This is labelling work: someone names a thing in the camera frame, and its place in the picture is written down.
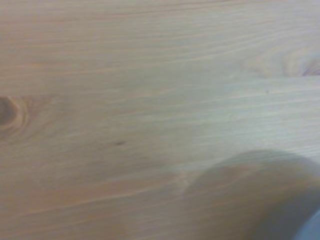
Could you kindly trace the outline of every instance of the gray object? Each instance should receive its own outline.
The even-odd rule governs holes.
[[[320,189],[304,192],[270,212],[249,240],[320,240]]]

